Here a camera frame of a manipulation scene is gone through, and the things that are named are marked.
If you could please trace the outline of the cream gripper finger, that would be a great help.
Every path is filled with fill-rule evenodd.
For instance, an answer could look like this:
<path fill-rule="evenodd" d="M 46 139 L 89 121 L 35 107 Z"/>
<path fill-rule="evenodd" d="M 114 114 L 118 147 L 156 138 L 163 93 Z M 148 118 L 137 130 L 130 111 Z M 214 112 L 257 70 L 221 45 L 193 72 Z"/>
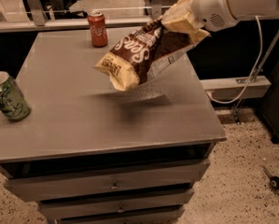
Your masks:
<path fill-rule="evenodd" d="M 194 44 L 202 42 L 206 37 L 210 36 L 210 33 L 203 29 L 193 30 L 191 35 L 191 41 Z"/>
<path fill-rule="evenodd" d="M 196 33 L 202 24 L 192 11 L 193 0 L 178 0 L 161 17 L 161 24 L 172 32 L 188 34 Z"/>

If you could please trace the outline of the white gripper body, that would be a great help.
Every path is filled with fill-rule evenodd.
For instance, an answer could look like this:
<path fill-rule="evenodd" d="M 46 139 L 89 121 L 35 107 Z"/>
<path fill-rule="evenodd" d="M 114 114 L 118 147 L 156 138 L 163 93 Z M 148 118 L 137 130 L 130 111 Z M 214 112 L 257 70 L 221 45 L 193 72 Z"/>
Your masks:
<path fill-rule="evenodd" d="M 230 12 L 228 0 L 193 0 L 191 8 L 197 20 L 212 32 L 231 28 L 238 23 Z"/>

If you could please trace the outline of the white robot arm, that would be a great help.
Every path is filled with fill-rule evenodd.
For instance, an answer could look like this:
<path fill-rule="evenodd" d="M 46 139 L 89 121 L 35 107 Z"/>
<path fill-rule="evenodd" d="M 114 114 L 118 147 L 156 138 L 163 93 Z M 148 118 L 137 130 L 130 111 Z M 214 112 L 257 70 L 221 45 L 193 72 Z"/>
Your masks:
<path fill-rule="evenodd" d="M 187 34 L 197 42 L 210 32 L 231 28 L 256 16 L 279 16 L 279 0 L 178 0 L 160 21 L 168 31 Z"/>

